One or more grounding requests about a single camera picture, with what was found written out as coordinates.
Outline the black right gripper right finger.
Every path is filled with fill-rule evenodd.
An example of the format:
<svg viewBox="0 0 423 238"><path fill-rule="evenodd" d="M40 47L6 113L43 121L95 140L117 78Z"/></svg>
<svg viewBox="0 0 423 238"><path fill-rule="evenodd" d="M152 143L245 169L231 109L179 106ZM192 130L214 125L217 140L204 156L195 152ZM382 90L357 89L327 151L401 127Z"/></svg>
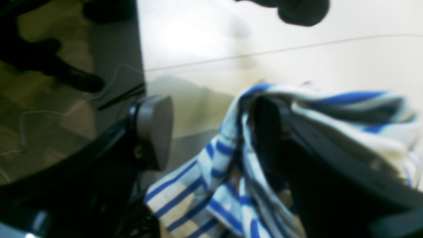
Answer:
<svg viewBox="0 0 423 238"><path fill-rule="evenodd" d="M422 193L365 165L372 151L260 96L254 146L273 191L289 188L309 238L421 238Z"/></svg>

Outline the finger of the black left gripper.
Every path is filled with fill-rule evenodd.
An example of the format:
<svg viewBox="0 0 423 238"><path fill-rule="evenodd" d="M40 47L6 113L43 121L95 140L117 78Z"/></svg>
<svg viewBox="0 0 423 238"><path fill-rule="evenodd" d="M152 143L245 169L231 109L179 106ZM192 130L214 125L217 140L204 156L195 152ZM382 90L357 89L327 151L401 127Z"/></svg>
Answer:
<svg viewBox="0 0 423 238"><path fill-rule="evenodd" d="M277 9L279 18L291 25L312 27L328 14L329 0L250 0L259 6Z"/></svg>

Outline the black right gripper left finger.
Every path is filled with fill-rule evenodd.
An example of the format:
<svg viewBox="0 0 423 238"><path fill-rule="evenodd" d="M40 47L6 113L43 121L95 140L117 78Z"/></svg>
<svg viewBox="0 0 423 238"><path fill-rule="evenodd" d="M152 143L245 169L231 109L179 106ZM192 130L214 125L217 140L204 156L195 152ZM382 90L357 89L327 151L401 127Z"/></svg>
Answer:
<svg viewBox="0 0 423 238"><path fill-rule="evenodd" d="M171 96L142 97L82 150L2 185L1 237L159 238L141 177L166 168L173 119Z"/></svg>

